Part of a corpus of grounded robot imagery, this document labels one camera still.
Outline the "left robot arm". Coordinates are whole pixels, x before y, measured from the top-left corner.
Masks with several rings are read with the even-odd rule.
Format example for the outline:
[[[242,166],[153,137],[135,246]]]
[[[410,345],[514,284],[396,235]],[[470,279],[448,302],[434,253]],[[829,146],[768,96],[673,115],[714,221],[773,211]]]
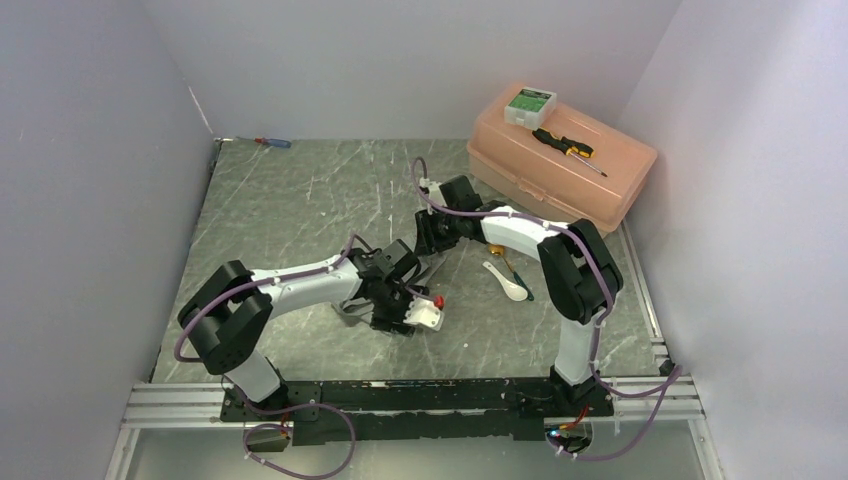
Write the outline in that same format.
[[[385,248],[356,247],[359,239],[352,235],[325,260],[284,269],[249,269],[239,260],[221,265],[177,315],[175,358],[228,379],[258,417],[272,420],[285,411],[288,394],[281,374],[258,350],[270,320],[318,304],[362,300],[378,330],[409,334],[418,324],[438,324],[444,299],[415,283],[424,267],[414,252],[400,240]]]

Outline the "grey cloth napkin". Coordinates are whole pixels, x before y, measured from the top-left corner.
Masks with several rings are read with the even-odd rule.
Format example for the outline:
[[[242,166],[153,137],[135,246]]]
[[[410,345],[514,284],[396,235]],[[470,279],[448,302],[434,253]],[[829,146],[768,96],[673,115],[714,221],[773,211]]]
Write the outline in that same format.
[[[445,260],[445,254],[420,257],[400,280],[372,281],[364,286],[364,295],[331,307],[349,327],[364,323],[373,330],[411,336],[416,328],[403,324],[404,314],[416,297],[437,296],[427,283]]]

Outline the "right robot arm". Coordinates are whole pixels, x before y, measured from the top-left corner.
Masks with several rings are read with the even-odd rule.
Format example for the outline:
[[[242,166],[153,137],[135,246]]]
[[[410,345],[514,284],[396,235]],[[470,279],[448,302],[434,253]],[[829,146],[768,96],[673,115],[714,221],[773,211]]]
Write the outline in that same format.
[[[585,407],[596,381],[599,323],[623,286],[622,275],[595,225],[547,221],[499,201],[483,202],[469,179],[414,182],[426,208],[415,215],[419,256],[437,255],[461,239],[501,245],[537,260],[549,298],[563,316],[553,364],[561,379],[551,388],[557,411],[574,415]]]

